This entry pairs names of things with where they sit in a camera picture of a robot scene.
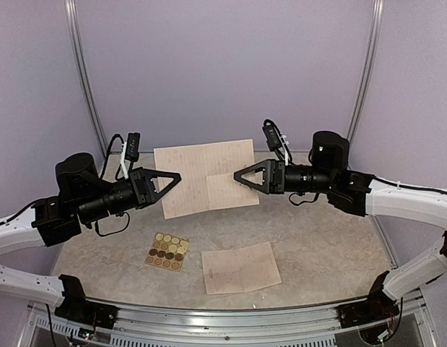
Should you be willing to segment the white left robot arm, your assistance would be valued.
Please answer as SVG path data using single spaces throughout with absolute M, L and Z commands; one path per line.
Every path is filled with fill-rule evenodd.
M 77 153 L 56 165 L 56 181 L 58 195 L 0 220 L 0 255 L 63 244 L 81 234 L 83 226 L 153 205 L 181 176 L 138 167 L 109 182 L 98 176 L 91 154 Z M 57 317 L 86 325 L 111 328 L 118 312 L 115 306 L 87 299 L 80 280 L 71 275 L 44 277 L 0 265 L 0 293 L 46 304 Z

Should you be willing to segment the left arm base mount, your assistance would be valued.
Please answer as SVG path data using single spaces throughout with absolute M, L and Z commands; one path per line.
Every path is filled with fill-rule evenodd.
M 63 284 L 63 301 L 54 310 L 57 317 L 73 322 L 112 330 L 117 318 L 118 308 L 87 299 L 80 280 L 71 275 L 60 275 Z

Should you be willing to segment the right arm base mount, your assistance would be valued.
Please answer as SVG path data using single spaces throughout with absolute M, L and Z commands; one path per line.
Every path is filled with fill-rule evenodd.
M 375 279 L 365 300 L 337 307 L 341 328 L 377 322 L 400 313 L 396 299 L 383 292 L 383 282 L 388 274 L 389 271 L 385 271 Z

